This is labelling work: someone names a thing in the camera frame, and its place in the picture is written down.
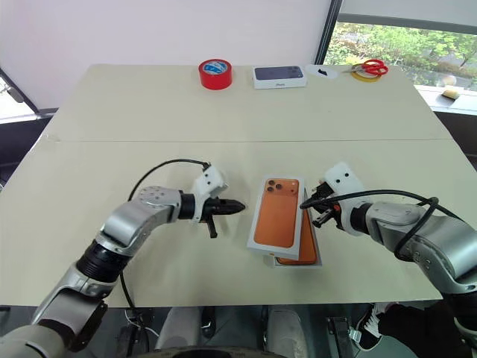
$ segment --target tape roll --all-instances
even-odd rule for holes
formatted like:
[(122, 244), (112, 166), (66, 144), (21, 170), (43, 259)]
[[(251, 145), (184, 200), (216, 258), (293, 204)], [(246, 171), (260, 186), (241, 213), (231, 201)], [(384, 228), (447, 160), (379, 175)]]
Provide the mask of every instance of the tape roll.
[[(356, 67), (362, 65), (362, 63), (357, 63), (356, 65), (353, 65), (351, 69), (355, 69)], [(356, 78), (357, 80), (363, 81), (363, 82), (376, 82), (381, 78), (382, 75), (370, 75), (367, 74), (366, 72), (363, 75), (360, 75), (357, 72), (351, 72), (351, 75)]]
[(213, 58), (199, 65), (200, 82), (209, 90), (223, 90), (232, 83), (232, 65)]

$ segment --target window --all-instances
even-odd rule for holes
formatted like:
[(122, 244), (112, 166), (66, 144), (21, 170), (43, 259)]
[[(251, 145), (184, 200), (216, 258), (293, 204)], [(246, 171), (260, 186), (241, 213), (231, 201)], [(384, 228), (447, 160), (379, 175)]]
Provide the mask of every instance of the window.
[(324, 64), (370, 58), (400, 66), (416, 85), (477, 91), (477, 35), (336, 22)]
[(0, 77), (0, 124), (36, 119), (22, 95)]

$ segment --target white wall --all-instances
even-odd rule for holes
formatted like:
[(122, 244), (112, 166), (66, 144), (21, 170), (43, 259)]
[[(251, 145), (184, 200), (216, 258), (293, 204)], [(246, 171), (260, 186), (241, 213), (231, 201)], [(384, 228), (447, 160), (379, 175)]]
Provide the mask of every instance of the white wall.
[(92, 63), (311, 63), (329, 4), (0, 0), (0, 67), (38, 108), (49, 108), (61, 105)]
[(477, 0), (344, 0), (341, 12), (477, 26)]

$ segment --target window sill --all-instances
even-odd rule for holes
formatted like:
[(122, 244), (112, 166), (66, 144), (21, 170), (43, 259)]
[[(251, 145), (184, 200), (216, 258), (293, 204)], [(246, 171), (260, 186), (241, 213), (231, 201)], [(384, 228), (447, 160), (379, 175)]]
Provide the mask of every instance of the window sill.
[(0, 118), (0, 125), (6, 125), (7, 123), (35, 121), (38, 118), (39, 117), (37, 114), (25, 114), (24, 116)]
[(444, 97), (443, 87), (416, 85), (416, 90), (434, 112), (446, 112), (477, 116), (477, 92), (464, 90), (459, 98)]

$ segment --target smartphone box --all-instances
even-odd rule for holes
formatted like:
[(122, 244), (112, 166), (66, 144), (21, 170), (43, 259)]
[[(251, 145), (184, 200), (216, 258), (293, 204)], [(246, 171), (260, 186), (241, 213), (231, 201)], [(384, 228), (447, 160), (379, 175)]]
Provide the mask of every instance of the smartphone box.
[(256, 90), (306, 86), (301, 66), (253, 67), (253, 86)]
[(321, 255), (320, 255), (320, 248), (318, 247), (318, 240), (316, 238), (316, 230), (315, 227), (312, 224), (312, 210), (306, 209), (303, 211), (303, 214), (305, 215), (308, 214), (310, 218), (310, 225), (312, 226), (312, 235), (313, 235), (313, 240), (315, 241), (315, 249), (316, 249), (316, 256), (317, 256), (317, 261), (316, 263), (309, 263), (309, 264), (303, 264), (303, 265), (283, 265), (278, 262), (278, 259), (276, 257), (273, 258), (274, 260), (274, 267), (281, 267), (281, 268), (286, 268), (286, 269), (318, 269), (323, 265), (323, 262), (321, 261)]
[[(271, 186), (270, 180), (273, 179), (289, 179), (298, 181), (297, 189), (297, 207), (295, 210), (295, 226), (294, 226), (294, 238), (293, 243), (289, 247), (264, 245), (258, 243), (255, 238), (257, 224), (259, 223), (259, 213), (262, 207), (262, 201), (264, 195)], [(300, 258), (300, 237), (301, 237), (301, 223), (303, 218), (303, 211), (300, 209), (301, 203), (304, 201), (305, 184), (304, 180), (299, 177), (287, 176), (287, 175), (266, 175), (259, 188), (259, 198), (256, 203), (255, 214), (253, 216), (252, 228), (248, 237), (247, 247), (260, 254), (270, 255), (272, 257), (283, 257), (291, 260), (298, 260)]]

